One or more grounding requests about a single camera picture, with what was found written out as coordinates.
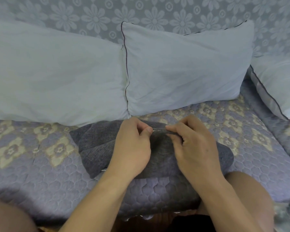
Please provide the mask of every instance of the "thigh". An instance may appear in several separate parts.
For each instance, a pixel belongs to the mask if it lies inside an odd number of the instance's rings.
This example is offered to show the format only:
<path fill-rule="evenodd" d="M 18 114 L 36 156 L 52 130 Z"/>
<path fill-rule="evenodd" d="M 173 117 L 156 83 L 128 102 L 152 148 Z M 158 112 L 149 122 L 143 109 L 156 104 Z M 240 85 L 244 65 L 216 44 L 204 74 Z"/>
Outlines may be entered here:
<path fill-rule="evenodd" d="M 264 187 L 253 177 L 242 172 L 228 173 L 225 178 L 264 232 L 273 232 L 274 205 L 271 196 Z M 198 213 L 208 215 L 203 203 L 200 204 Z"/>
<path fill-rule="evenodd" d="M 21 209 L 0 201 L 0 232 L 37 232 L 33 220 Z"/>

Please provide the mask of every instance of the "black cloth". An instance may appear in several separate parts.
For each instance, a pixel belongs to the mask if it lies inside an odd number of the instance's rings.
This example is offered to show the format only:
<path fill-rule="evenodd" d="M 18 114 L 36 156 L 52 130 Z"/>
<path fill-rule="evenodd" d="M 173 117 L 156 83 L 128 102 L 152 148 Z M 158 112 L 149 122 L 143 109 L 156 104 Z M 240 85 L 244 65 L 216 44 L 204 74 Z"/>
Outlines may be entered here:
<path fill-rule="evenodd" d="M 183 231 L 216 232 L 212 219 L 206 215 L 177 216 L 165 232 Z"/>
<path fill-rule="evenodd" d="M 72 139 L 78 145 L 82 163 L 91 178 L 95 178 L 101 170 L 108 167 L 122 121 L 100 121 L 70 132 Z M 163 123 L 142 121 L 155 129 L 165 128 Z M 220 167 L 225 174 L 233 163 L 234 155 L 227 146 L 220 143 L 216 144 Z M 152 133 L 150 147 L 149 163 L 136 179 L 170 177 L 182 174 L 177 165 L 173 143 L 164 132 L 156 130 Z"/>

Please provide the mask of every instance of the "gray floral fabric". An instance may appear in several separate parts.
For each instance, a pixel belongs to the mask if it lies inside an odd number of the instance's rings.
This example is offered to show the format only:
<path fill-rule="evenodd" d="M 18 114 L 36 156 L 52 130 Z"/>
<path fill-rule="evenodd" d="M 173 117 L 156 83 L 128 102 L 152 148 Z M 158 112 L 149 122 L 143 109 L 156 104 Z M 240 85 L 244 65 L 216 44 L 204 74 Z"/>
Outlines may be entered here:
<path fill-rule="evenodd" d="M 0 18 L 119 44 L 122 21 L 189 34 L 252 19 L 253 56 L 290 56 L 290 0 L 0 0 Z"/>

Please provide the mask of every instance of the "folded gray clothing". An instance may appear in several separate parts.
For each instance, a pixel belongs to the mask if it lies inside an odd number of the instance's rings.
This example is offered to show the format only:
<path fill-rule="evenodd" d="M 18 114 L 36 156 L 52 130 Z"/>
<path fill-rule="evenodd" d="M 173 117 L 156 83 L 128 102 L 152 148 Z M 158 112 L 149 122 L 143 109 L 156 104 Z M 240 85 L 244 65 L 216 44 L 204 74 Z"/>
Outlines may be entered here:
<path fill-rule="evenodd" d="M 108 167 L 122 121 L 100 121 L 70 132 L 72 139 L 78 145 L 82 163 L 91 178 L 95 178 L 104 168 Z M 166 132 L 163 132 L 165 124 L 142 121 L 154 128 L 155 131 L 150 137 L 151 157 L 149 163 L 136 179 L 182 175 L 175 158 L 173 143 L 166 136 Z M 225 174 L 233 163 L 234 155 L 227 146 L 218 142 L 216 144 L 220 167 Z"/>

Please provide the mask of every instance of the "pillow piping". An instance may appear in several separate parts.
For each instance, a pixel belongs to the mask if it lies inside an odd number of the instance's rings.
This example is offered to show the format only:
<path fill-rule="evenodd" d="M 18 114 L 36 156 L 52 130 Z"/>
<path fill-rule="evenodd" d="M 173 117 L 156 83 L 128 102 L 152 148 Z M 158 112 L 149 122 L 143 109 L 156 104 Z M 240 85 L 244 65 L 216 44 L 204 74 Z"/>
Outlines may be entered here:
<path fill-rule="evenodd" d="M 126 71 L 127 71 L 127 80 L 129 81 L 129 83 L 128 83 L 128 85 L 126 86 L 126 88 L 125 88 L 125 96 L 126 96 L 126 100 L 127 100 L 127 104 L 129 103 L 129 101 L 128 101 L 128 98 L 127 98 L 127 88 L 128 88 L 128 86 L 130 85 L 130 80 L 129 80 L 129 74 L 128 74 L 128 51 L 127 51 L 127 47 L 126 47 L 126 38 L 125 38 L 125 35 L 124 35 L 124 32 L 123 32 L 123 30 L 122 30 L 122 24 L 124 23 L 124 22 L 126 22 L 126 21 L 123 21 L 122 23 L 121 23 L 121 25 L 120 25 L 120 29 L 121 29 L 121 33 L 122 33 L 122 35 L 123 35 L 123 37 L 124 37 L 124 44 L 123 44 L 123 46 L 125 47 L 125 50 L 126 50 Z M 199 31 L 199 32 L 193 32 L 193 33 L 189 33 L 189 34 L 185 34 L 185 35 L 183 35 L 183 36 L 187 36 L 187 35 L 191 35 L 191 34 L 196 34 L 196 33 L 200 33 L 201 31 Z"/>
<path fill-rule="evenodd" d="M 283 113 L 282 113 L 282 110 L 281 110 L 281 107 L 280 105 L 278 104 L 278 102 L 276 101 L 275 98 L 273 98 L 273 96 L 267 91 L 267 89 L 265 88 L 265 86 L 263 85 L 263 83 L 261 82 L 261 80 L 257 77 L 255 71 L 254 71 L 254 68 L 252 67 L 252 65 L 250 65 L 251 67 L 251 70 L 252 70 L 252 73 L 255 75 L 255 77 L 257 78 L 258 82 L 260 83 L 260 85 L 262 86 L 262 88 L 264 89 L 264 91 L 267 93 L 267 95 L 269 95 L 271 97 L 271 99 L 273 99 L 273 101 L 276 103 L 276 105 L 278 106 L 279 108 L 279 111 L 281 113 L 281 115 L 288 121 L 290 121 L 290 119 L 288 117 L 286 117 Z"/>

